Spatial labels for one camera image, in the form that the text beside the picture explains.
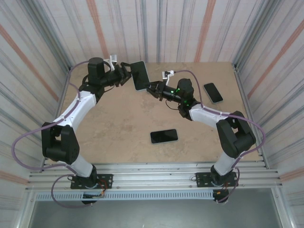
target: smartphone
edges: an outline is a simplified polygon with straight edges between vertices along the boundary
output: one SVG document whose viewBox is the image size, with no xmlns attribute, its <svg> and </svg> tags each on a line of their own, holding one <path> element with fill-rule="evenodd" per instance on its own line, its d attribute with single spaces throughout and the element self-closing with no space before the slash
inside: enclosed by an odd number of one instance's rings
<svg viewBox="0 0 304 228">
<path fill-rule="evenodd" d="M 218 89 L 215 87 L 215 85 L 213 83 L 205 84 L 204 89 L 205 89 L 206 93 L 208 94 L 212 103 L 216 104 L 218 102 L 223 101 L 222 96 L 220 95 Z"/>
<path fill-rule="evenodd" d="M 143 61 L 132 63 L 131 72 L 135 90 L 146 90 L 145 85 L 148 84 L 150 81 L 145 63 Z"/>
<path fill-rule="evenodd" d="M 173 141 L 178 141 L 178 139 L 179 139 L 177 136 L 176 129 L 151 132 L 150 137 L 151 137 L 152 144 L 173 142 Z"/>
</svg>

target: wooden board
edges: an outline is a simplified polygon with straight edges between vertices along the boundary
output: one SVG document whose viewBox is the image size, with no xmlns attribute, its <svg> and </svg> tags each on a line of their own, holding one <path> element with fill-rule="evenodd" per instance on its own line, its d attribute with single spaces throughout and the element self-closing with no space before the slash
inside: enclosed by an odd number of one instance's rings
<svg viewBox="0 0 304 228">
<path fill-rule="evenodd" d="M 246 113 L 230 63 L 151 63 L 146 64 L 150 81 L 162 79 L 164 70 L 192 70 L 199 78 L 203 102 L 208 107 L 226 112 Z M 71 82 L 81 85 L 87 75 L 86 65 L 74 70 Z M 181 78 L 190 78 L 198 100 L 198 89 L 192 75 L 179 73 L 170 79 L 176 87 Z M 202 88 L 213 82 L 224 101 L 212 104 Z M 75 98 L 75 89 L 69 86 L 64 100 L 66 109 Z M 150 132 L 177 129 L 177 142 L 152 145 Z M 117 162 L 205 162 L 216 161 L 222 149 L 216 129 L 189 121 L 178 111 L 170 110 L 165 101 L 158 101 L 146 91 L 136 92 L 133 80 L 123 87 L 105 93 L 81 122 L 76 136 L 81 154 L 91 163 Z M 257 152 L 244 160 L 258 160 Z"/>
</svg>

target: metal floor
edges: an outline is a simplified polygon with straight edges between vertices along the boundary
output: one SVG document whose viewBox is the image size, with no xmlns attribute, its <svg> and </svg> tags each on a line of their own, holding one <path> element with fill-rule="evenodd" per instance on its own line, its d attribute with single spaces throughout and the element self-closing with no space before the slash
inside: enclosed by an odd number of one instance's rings
<svg viewBox="0 0 304 228">
<path fill-rule="evenodd" d="M 281 223 L 271 189 L 238 189 L 225 205 L 204 199 L 115 200 L 99 201 L 92 208 L 65 209 L 51 201 L 37 201 L 29 227 L 279 228 Z"/>
</svg>

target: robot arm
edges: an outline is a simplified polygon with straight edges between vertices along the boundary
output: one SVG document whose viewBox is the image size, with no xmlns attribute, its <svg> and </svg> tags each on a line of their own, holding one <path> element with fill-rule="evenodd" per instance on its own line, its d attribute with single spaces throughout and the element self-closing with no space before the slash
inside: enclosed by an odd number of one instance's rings
<svg viewBox="0 0 304 228">
<path fill-rule="evenodd" d="M 122 86 L 131 77 L 131 72 L 126 70 L 129 64 L 121 63 L 119 67 L 116 62 L 116 55 L 106 60 L 97 57 L 90 59 L 88 75 L 84 77 L 79 88 L 80 98 L 76 96 L 71 105 L 53 123 L 63 119 L 79 101 L 77 107 L 64 121 L 41 132 L 43 155 L 70 166 L 76 171 L 79 181 L 87 187 L 96 185 L 96 168 L 79 154 L 80 148 L 75 132 L 85 115 L 98 103 L 106 86 Z M 105 65 L 109 67 L 107 72 L 105 72 Z"/>
<path fill-rule="evenodd" d="M 218 130 L 223 153 L 211 167 L 211 178 L 215 186 L 221 186 L 232 174 L 236 159 L 243 151 L 247 151 L 255 144 L 256 138 L 246 121 L 222 115 L 230 113 L 223 113 L 208 107 L 203 108 L 200 102 L 193 97 L 194 89 L 190 79 L 183 78 L 179 80 L 176 88 L 169 87 L 168 81 L 173 75 L 173 71 L 163 72 L 163 81 L 149 83 L 146 86 L 147 91 L 160 101 L 165 98 L 177 102 L 182 117 L 202 122 Z M 232 115 L 244 117 L 239 111 Z"/>
</svg>

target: cable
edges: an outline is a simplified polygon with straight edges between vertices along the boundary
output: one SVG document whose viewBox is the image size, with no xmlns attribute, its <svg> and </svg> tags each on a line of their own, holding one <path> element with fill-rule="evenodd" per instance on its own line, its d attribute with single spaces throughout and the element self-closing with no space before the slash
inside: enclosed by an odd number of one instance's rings
<svg viewBox="0 0 304 228">
<path fill-rule="evenodd" d="M 257 151 L 258 149 L 260 149 L 260 148 L 264 145 L 264 143 L 265 143 L 265 141 L 266 141 L 266 134 L 265 134 L 263 128 L 262 128 L 260 125 L 258 125 L 257 123 L 253 122 L 252 120 L 249 120 L 249 119 L 244 118 L 244 117 L 242 117 L 242 116 L 231 115 L 231 114 L 225 114 L 225 113 L 216 112 L 216 111 L 213 111 L 213 110 L 210 110 L 210 109 L 206 108 L 206 107 L 204 106 L 204 104 L 203 104 L 203 99 L 202 99 L 202 97 L 201 97 L 200 84 L 199 84 L 199 81 L 198 81 L 198 79 L 196 78 L 195 74 L 194 74 L 192 71 L 190 71 L 190 70 L 178 70 L 178 71 L 175 71 L 175 73 L 180 73 L 180 72 L 188 72 L 188 73 L 192 74 L 192 76 L 194 77 L 194 79 L 195 79 L 195 81 L 196 81 L 196 83 L 197 83 L 197 85 L 198 85 L 198 88 L 199 88 L 200 105 L 201 105 L 201 107 L 202 107 L 203 110 L 206 110 L 207 112 L 210 112 L 210 113 L 212 113 L 212 114 L 217 114 L 217 115 L 222 115 L 222 116 L 227 116 L 227 117 L 232 117 L 232 118 L 237 118 L 237 119 L 240 119 L 240 120 L 247 121 L 247 122 L 253 124 L 254 126 L 256 126 L 256 127 L 260 130 L 260 132 L 262 133 L 262 136 L 263 136 L 262 142 L 261 142 L 256 148 L 253 148 L 253 149 L 251 149 L 251 150 L 249 150 L 249 151 L 244 151 L 244 152 L 242 152 L 242 153 L 239 155 L 239 157 L 235 160 L 235 162 L 233 163 L 233 165 L 231 166 L 231 168 L 234 168 L 234 167 L 236 166 L 236 164 L 239 162 L 239 160 L 240 160 L 244 155 L 249 154 L 249 153 L 251 153 L 251 152 L 253 152 L 253 151 Z"/>
<path fill-rule="evenodd" d="M 73 66 L 71 68 L 71 70 L 68 72 L 67 74 L 67 78 L 70 78 L 71 74 L 72 74 L 72 71 L 79 65 L 83 64 L 83 63 L 87 63 L 89 61 L 84 61 L 84 62 L 81 62 L 81 63 L 77 63 L 75 66 Z M 15 147 L 16 147 L 16 144 L 19 140 L 23 139 L 24 137 L 27 137 L 29 136 L 30 134 L 34 134 L 36 132 L 39 132 L 39 131 L 42 131 L 42 130 L 45 130 L 45 129 L 48 129 L 48 128 L 51 128 L 59 123 L 61 123 L 62 121 L 64 121 L 64 119 L 66 119 L 75 109 L 76 107 L 78 106 L 79 104 L 79 99 L 80 99 L 80 92 L 77 88 L 76 85 L 72 84 L 72 83 L 69 83 L 72 87 L 74 87 L 76 90 L 77 90 L 77 97 L 78 97 L 78 100 L 76 101 L 75 105 L 73 106 L 73 108 L 64 116 L 63 119 L 55 122 L 55 123 L 51 123 L 47 126 L 44 126 L 44 127 L 41 127 L 41 128 L 38 128 L 38 129 L 35 129 L 33 131 L 30 131 L 30 132 L 27 132 L 21 136 L 19 136 L 13 143 L 12 143 L 12 146 L 11 146 L 11 155 L 13 157 L 13 159 L 19 164 L 21 165 L 22 167 L 24 168 L 27 168 L 29 170 L 46 170 L 46 169 L 51 169 L 51 168 L 54 168 L 54 167 L 60 167 L 60 166 L 64 166 L 66 167 L 67 169 L 69 169 L 70 171 L 72 171 L 73 173 L 76 173 L 75 170 L 73 170 L 71 167 L 67 166 L 66 164 L 56 164 L 56 165 L 49 165 L 49 166 L 45 166 L 45 167 L 31 167 L 31 166 L 28 166 L 26 164 L 24 164 L 22 161 L 19 160 L 19 158 L 17 158 L 16 156 L 16 152 L 15 152 Z"/>
<path fill-rule="evenodd" d="M 106 93 L 106 92 L 109 92 L 109 91 L 112 90 L 112 89 L 114 89 L 114 87 L 115 87 L 115 86 L 113 86 L 112 88 L 109 88 L 108 90 L 105 90 L 105 93 Z"/>
<path fill-rule="evenodd" d="M 236 184 L 235 186 L 233 187 L 233 189 L 229 192 L 229 194 L 227 196 L 225 196 L 224 198 L 220 199 L 220 200 L 217 200 L 217 203 L 220 203 L 220 202 L 223 202 L 225 199 L 227 199 L 229 196 L 231 196 L 231 194 L 234 192 L 234 190 L 236 189 L 237 185 L 238 185 L 238 181 L 239 181 L 239 177 L 240 177 L 240 172 L 239 172 L 239 168 L 236 167 L 237 169 L 237 180 L 236 180 Z"/>
<path fill-rule="evenodd" d="M 72 206 L 72 205 L 62 204 L 62 203 L 58 202 L 58 201 L 55 199 L 55 197 L 54 197 L 54 187 L 55 187 L 55 184 L 57 183 L 57 181 L 59 181 L 59 180 L 60 180 L 61 178 L 63 178 L 63 177 L 73 177 L 73 176 L 72 176 L 71 174 L 65 174 L 65 175 L 62 175 L 62 176 L 58 177 L 58 178 L 54 181 L 54 183 L 53 183 L 53 185 L 52 185 L 52 188 L 51 188 L 51 197 L 52 197 L 53 201 L 54 201 L 56 204 L 62 206 L 63 208 L 69 208 L 69 209 L 85 208 L 85 207 L 91 206 L 92 204 L 85 204 L 85 205 L 80 205 L 80 206 Z"/>
<path fill-rule="evenodd" d="M 225 191 L 227 191 L 227 188 L 228 188 L 228 183 L 226 182 L 226 184 L 225 184 Z"/>
<path fill-rule="evenodd" d="M 167 105 L 168 108 L 170 108 L 170 109 L 172 109 L 172 110 L 178 110 L 178 108 L 171 108 L 171 107 L 167 104 L 167 101 L 168 101 L 168 100 L 166 100 L 165 103 L 166 103 L 166 105 Z"/>
<path fill-rule="evenodd" d="M 101 184 L 100 182 L 98 182 L 98 184 L 99 184 L 99 186 L 100 186 L 101 189 L 102 189 L 102 194 L 104 194 L 104 193 L 105 193 L 105 189 L 103 188 L 103 186 L 102 186 L 102 184 Z"/>
<path fill-rule="evenodd" d="M 106 181 L 105 181 L 105 180 L 99 180 L 99 181 L 97 181 L 97 182 L 98 182 L 98 184 L 100 185 L 100 187 L 102 188 L 102 190 L 103 190 L 103 194 L 104 194 L 104 193 L 105 193 L 105 190 L 107 190 L 107 189 L 108 189 L 108 186 L 107 186 L 107 184 L 106 184 Z"/>
</svg>

